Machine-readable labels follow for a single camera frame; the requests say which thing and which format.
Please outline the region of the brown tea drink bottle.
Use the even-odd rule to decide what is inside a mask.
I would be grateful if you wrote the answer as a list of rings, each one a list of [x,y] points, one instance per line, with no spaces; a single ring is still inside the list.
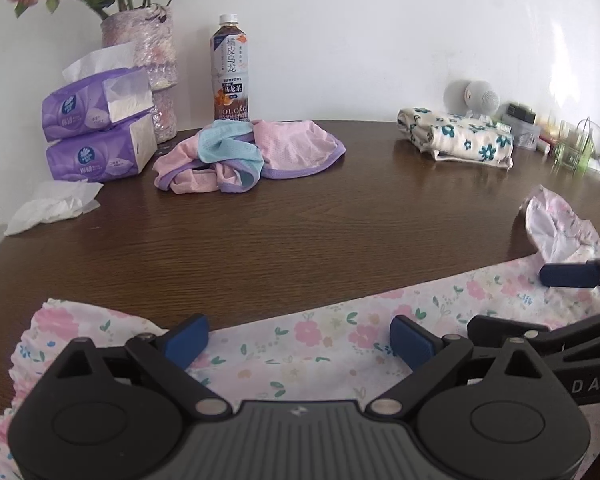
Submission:
[[[220,15],[210,48],[214,118],[248,122],[248,38],[236,14]]]

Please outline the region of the pink purple blue garment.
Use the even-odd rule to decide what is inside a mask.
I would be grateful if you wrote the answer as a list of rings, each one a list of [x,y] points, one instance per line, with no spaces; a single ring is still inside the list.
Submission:
[[[218,119],[155,161],[154,185],[175,194],[239,194],[261,179],[314,176],[344,154],[344,144],[310,120]]]

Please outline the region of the white round speaker toy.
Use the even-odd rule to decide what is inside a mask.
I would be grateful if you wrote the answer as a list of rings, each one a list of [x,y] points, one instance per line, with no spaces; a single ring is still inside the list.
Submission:
[[[468,117],[493,116],[501,100],[492,84],[485,80],[452,81],[445,88],[443,103],[454,114]]]

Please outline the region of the pink floral baby dress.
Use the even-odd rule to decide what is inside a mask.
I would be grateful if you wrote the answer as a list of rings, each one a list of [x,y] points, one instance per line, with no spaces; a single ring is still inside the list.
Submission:
[[[600,292],[548,292],[538,282],[546,252],[558,262],[600,257],[600,237],[562,198],[537,188],[520,214],[533,245],[541,251],[496,266],[391,292],[268,318],[211,333],[210,346],[187,373],[220,387],[233,408],[250,398],[265,401],[312,400],[337,396],[366,405],[380,387],[410,372],[393,355],[389,322],[406,314],[436,335],[464,334],[469,315],[509,315],[516,321],[543,322],[550,328],[600,313]],[[49,299],[12,354],[12,407],[0,416],[0,479],[23,479],[7,445],[7,429],[24,397],[73,336],[94,336],[95,344],[122,344],[141,330],[162,335],[155,323],[90,304]]]

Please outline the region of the pink lace flower vase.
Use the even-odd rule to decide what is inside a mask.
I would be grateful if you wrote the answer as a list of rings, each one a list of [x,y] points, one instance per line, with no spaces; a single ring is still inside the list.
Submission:
[[[173,20],[165,6],[112,14],[100,25],[102,45],[134,46],[134,65],[148,73],[154,107],[151,118],[158,144],[176,136],[173,89],[178,83],[178,66],[173,40]]]

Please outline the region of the small white floral tin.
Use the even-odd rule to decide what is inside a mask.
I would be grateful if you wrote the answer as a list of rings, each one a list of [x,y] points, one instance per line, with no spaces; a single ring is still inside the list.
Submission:
[[[516,148],[535,151],[538,147],[541,127],[535,123],[535,119],[535,111],[530,107],[517,103],[507,104],[502,122],[510,127]]]

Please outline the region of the folded cream floral cloth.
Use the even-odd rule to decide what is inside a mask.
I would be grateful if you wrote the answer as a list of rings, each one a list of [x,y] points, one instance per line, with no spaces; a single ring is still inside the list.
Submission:
[[[513,168],[513,138],[490,120],[415,107],[402,108],[396,123],[415,148],[436,162],[452,160],[505,170]]]

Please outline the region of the purple tissue pack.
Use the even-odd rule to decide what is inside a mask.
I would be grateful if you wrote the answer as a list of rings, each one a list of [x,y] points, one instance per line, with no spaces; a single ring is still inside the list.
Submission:
[[[154,106],[147,70],[134,62],[135,44],[93,51],[63,72],[66,85],[43,100],[48,142],[104,131]]]
[[[58,141],[46,150],[54,180],[104,183],[140,174],[157,151],[151,114],[104,131]]]

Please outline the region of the upper purple tissue pack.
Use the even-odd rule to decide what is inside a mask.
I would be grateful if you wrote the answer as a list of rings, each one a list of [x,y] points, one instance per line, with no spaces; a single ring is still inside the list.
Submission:
[[[66,85],[43,100],[48,142],[104,131],[154,106],[147,70],[134,62],[135,44],[93,51],[63,72]]]

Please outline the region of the lower purple tissue pack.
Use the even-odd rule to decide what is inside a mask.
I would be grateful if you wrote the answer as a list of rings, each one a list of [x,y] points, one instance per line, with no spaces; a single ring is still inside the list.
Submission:
[[[104,131],[58,141],[46,150],[54,180],[104,183],[140,174],[157,151],[151,114]]]

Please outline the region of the crumpled white tissue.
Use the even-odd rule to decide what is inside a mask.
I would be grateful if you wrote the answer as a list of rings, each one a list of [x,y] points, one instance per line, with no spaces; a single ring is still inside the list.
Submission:
[[[4,235],[26,232],[39,224],[51,224],[87,214],[99,207],[96,197],[102,183],[47,181],[41,183],[27,203],[7,223]]]

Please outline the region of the clear cosmetics organizer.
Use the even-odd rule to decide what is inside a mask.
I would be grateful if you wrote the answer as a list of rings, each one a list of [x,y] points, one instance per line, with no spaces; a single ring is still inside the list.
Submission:
[[[599,133],[600,127],[589,117],[577,125],[548,118],[541,125],[538,149],[557,168],[600,179],[600,154],[595,147]]]

